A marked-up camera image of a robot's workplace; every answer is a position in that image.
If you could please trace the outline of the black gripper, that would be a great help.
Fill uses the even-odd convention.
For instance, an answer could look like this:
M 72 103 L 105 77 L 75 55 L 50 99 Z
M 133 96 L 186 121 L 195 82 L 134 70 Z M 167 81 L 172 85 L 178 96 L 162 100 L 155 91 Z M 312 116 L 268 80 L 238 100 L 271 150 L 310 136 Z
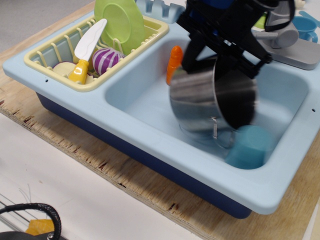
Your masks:
M 204 47 L 217 54 L 215 85 L 239 85 L 250 82 L 272 57 L 252 33 L 252 27 L 265 12 L 274 10 L 277 0 L 235 0 L 232 39 L 203 38 L 201 33 L 189 35 L 190 42 L 184 52 L 182 68 L 188 73 L 213 66 L 212 59 L 197 60 Z

